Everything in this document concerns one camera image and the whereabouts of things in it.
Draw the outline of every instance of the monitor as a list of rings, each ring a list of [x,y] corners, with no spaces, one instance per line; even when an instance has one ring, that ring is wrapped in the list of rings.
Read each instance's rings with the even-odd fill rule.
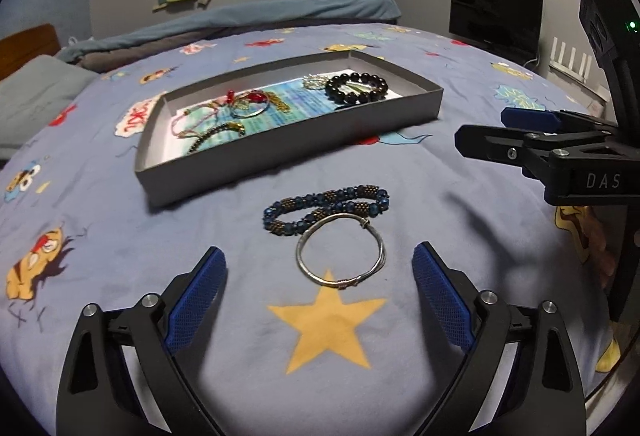
[[[538,58],[543,0],[451,0],[449,32]]]

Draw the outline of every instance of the blue blanket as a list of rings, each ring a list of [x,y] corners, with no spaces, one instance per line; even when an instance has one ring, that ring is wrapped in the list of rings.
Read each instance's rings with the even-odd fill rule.
[[[293,20],[339,20],[343,18],[363,21],[387,22],[400,17],[394,0],[273,0],[241,3],[204,10],[159,25],[141,28],[130,34],[113,38],[87,40],[64,48],[58,58],[72,62],[90,52],[109,52],[138,46],[148,41],[176,36],[200,28],[240,27],[284,23]]]
[[[360,45],[444,87],[439,119],[170,209],[148,207],[133,163],[149,99],[335,44]],[[454,146],[462,124],[499,126],[505,106],[584,111],[498,57],[382,24],[251,32],[97,78],[0,171],[7,187],[0,198],[2,367],[53,434],[60,372],[82,307],[129,307],[216,245],[228,264],[222,302],[178,360],[228,436],[409,435],[461,360],[418,300],[411,257],[415,245],[430,241],[478,289],[511,304],[558,304],[588,393],[612,336],[603,292],[571,234],[556,227],[539,182],[465,159]],[[385,268],[357,288],[320,289],[296,266],[296,239],[265,231],[262,211],[284,197],[359,184],[390,194],[389,210],[372,219],[386,243]],[[305,249],[319,275],[350,277],[376,259],[371,237],[343,221],[322,228]],[[127,355],[152,412],[140,368]]]

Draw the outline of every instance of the blue gripper pad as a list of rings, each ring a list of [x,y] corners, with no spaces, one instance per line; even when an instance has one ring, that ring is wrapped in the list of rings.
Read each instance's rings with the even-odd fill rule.
[[[164,343],[171,355],[191,344],[226,274],[225,254],[216,249],[191,280],[169,314]]]
[[[476,340],[469,310],[423,244],[415,247],[412,267],[418,289],[428,299],[450,344],[468,352]]]
[[[505,127],[541,133],[558,133],[562,128],[562,122],[554,112],[542,109],[505,108],[500,113],[500,121]]]

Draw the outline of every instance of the metal screw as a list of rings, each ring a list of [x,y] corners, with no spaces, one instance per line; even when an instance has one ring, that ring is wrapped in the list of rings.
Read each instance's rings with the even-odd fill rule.
[[[155,293],[150,293],[142,298],[142,305],[145,308],[152,308],[156,304],[158,304],[158,295]]]
[[[480,294],[482,302],[487,304],[495,304],[498,302],[498,296],[491,290],[485,290]]]
[[[553,304],[551,301],[543,302],[542,309],[547,313],[556,313],[558,311],[558,307],[555,304]]]
[[[98,311],[97,305],[88,304],[82,309],[82,315],[84,315],[85,317],[91,317],[92,315],[95,315],[97,311]]]

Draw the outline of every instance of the gray pillow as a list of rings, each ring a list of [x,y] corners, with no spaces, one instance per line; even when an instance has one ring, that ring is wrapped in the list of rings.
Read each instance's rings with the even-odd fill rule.
[[[97,73],[38,55],[0,81],[0,160],[54,120]]]

